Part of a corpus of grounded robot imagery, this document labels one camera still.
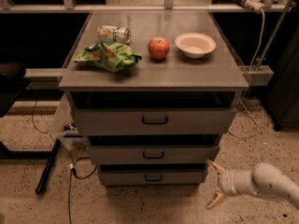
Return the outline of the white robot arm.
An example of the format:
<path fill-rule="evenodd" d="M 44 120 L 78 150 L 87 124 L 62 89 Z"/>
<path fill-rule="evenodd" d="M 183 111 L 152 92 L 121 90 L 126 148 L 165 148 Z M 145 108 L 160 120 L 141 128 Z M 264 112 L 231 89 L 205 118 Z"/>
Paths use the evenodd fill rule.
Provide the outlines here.
<path fill-rule="evenodd" d="M 223 203 L 228 197 L 249 195 L 273 202 L 287 201 L 299 209 L 299 186 L 269 163 L 258 163 L 251 170 L 227 170 L 216 162 L 207 164 L 218 175 L 220 188 L 206 209 Z"/>

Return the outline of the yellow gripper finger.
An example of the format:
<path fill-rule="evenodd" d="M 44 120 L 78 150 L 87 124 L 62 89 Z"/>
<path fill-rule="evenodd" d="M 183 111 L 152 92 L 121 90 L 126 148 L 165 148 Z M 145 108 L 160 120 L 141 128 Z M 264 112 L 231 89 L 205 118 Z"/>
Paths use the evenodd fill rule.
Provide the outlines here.
<path fill-rule="evenodd" d="M 224 171 L 224 168 L 212 160 L 207 160 L 207 164 L 219 175 Z"/>
<path fill-rule="evenodd" d="M 220 191 L 216 191 L 214 196 L 212 197 L 212 200 L 207 203 L 206 209 L 211 210 L 211 209 L 221 205 L 226 200 L 227 200 L 227 196 L 224 193 L 222 193 Z"/>

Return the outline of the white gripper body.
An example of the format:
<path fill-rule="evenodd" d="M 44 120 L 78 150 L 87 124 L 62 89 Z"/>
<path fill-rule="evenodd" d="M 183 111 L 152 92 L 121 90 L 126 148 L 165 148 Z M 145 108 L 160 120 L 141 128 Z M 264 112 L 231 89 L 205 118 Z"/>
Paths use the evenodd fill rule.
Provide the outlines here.
<path fill-rule="evenodd" d="M 218 178 L 221 191 L 227 196 L 239 196 L 238 185 L 242 172 L 236 170 L 224 170 Z"/>

